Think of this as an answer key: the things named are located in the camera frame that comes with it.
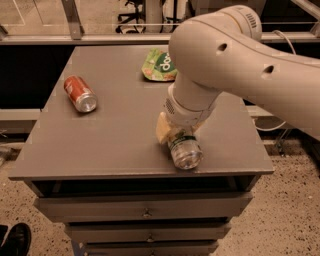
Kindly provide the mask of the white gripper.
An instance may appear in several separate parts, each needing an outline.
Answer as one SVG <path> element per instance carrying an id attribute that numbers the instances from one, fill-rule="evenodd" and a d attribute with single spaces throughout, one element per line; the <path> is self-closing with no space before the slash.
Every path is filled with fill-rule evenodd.
<path id="1" fill-rule="evenodd" d="M 160 144 L 173 141 L 181 127 L 197 131 L 213 112 L 217 90 L 197 83 L 173 83 L 167 89 L 164 112 L 158 116 L 156 137 Z"/>

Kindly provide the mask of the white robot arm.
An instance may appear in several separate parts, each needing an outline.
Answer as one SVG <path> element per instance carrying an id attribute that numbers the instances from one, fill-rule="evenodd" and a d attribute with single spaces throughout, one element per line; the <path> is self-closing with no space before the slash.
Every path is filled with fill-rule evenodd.
<path id="1" fill-rule="evenodd" d="M 319 139 L 320 61 L 268 47 L 261 35 L 258 15 L 244 5 L 180 24 L 168 45 L 177 69 L 164 107 L 169 122 L 200 124 L 228 92 Z"/>

